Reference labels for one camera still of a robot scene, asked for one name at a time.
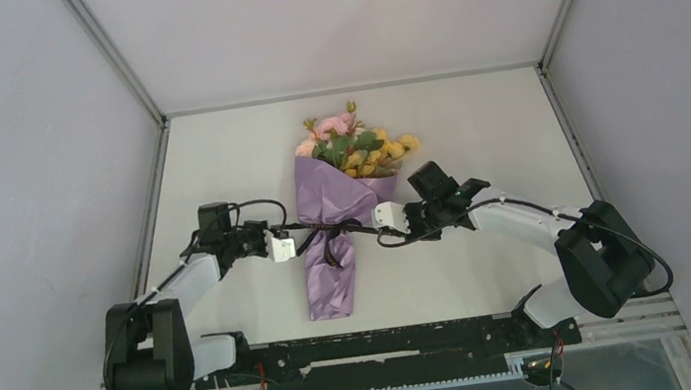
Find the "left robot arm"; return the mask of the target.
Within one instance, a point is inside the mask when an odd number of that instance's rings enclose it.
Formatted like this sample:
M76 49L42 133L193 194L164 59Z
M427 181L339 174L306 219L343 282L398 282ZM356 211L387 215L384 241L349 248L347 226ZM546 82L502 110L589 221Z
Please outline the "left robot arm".
M231 221L233 214L270 199L202 205L198 227L159 284L105 316L106 390L190 390L195 381L186 316L239 259L269 254L266 221Z

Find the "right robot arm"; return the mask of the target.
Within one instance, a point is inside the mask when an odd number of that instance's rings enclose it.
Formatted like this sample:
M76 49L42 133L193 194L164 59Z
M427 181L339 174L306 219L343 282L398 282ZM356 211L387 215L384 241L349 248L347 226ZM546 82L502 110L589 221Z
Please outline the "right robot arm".
M515 306L522 314L515 335L532 348L582 313L617 315L659 263L607 201L582 208L537 204L477 178L458 183L435 162L411 174L409 184L419 196L403 207L409 242L437 241L446 227L463 227L515 238L558 260L560 278L538 284Z

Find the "yellow fake flower stem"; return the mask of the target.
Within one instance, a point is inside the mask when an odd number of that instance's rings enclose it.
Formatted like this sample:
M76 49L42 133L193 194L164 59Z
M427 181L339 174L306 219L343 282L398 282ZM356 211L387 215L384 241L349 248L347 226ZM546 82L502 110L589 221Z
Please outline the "yellow fake flower stem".
M354 179L393 177L406 157L398 139L390 139L383 128L366 129L358 137L353 151L341 165L341 171Z
M420 140L411 134L404 134L400 136L398 143L400 143L401 147L403 147L405 154L416 152L421 148Z

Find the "pink fake flower stem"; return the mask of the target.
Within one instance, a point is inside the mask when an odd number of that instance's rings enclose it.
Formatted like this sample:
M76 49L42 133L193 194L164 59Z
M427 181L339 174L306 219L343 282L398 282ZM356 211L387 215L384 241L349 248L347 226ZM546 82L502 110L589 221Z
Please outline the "pink fake flower stem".
M295 148L295 156L311 158L313 150L321 141L321 135L318 127L318 120L316 118L308 118L303 122L303 127L307 134L303 140Z
M342 165L353 151L358 137L365 131L356 113L356 102L349 100L343 112L315 120L311 126L315 140L312 149L314 159L323 160L335 167Z

